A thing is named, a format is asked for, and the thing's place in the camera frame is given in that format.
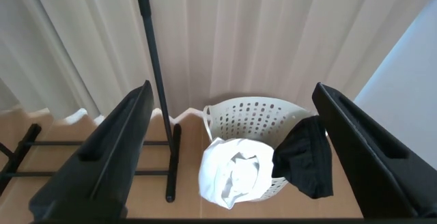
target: wooden floor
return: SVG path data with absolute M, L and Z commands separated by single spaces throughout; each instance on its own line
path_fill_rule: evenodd
M 176 200 L 165 201 L 166 177 L 136 176 L 130 189 L 128 217 L 135 218 L 354 218 L 362 217 L 339 159 L 333 149 L 334 196 L 313 200 L 288 184 L 278 195 L 261 202 L 239 203 L 226 210 L 200 198 L 197 176 L 202 152 L 207 148 L 208 136 L 201 118 L 184 113 L 179 118 L 182 142 Z M 84 140 L 96 128 L 88 116 L 73 124 L 65 120 L 53 121 L 50 113 L 41 111 L 26 114 L 21 110 L 0 115 L 0 141 L 13 150 L 31 123 L 38 123 L 42 132 L 37 140 Z M 165 140 L 160 115 L 150 122 L 147 139 Z M 77 149 L 72 146 L 33 148 L 19 170 L 55 171 Z M 7 158 L 0 156 L 0 166 Z M 164 146 L 146 147 L 141 154 L 138 169 L 166 169 L 169 150 Z M 47 178 L 14 178 L 0 197 L 0 223 L 29 223 L 32 215 L 27 209 L 29 199 L 47 181 Z

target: curtain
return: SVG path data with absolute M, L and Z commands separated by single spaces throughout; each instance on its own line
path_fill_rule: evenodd
M 362 89 L 431 0 L 150 0 L 170 114 Z M 0 0 L 0 104 L 107 115 L 154 76 L 137 0 Z M 154 87 L 155 104 L 158 97 Z

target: white towel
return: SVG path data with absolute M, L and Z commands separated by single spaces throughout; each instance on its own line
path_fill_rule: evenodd
M 272 184 L 273 148 L 250 139 L 216 138 L 203 153 L 200 195 L 231 209 L 235 203 L 259 199 Z

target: white plastic basket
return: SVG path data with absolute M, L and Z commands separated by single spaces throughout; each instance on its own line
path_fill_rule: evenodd
M 203 109 L 203 122 L 210 138 L 245 138 L 261 141 L 276 148 L 290 130 L 312 114 L 290 102 L 277 98 L 233 98 Z M 276 195 L 285 178 L 273 178 L 272 186 L 256 201 Z

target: laundry basket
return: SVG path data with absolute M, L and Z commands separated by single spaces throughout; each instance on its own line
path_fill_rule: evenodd
M 224 140 L 245 138 L 261 141 L 275 149 L 290 130 L 310 112 L 290 102 L 277 98 L 233 98 L 219 104 L 206 106 L 203 122 L 210 138 Z M 276 195 L 287 180 L 273 178 L 271 187 L 256 201 Z

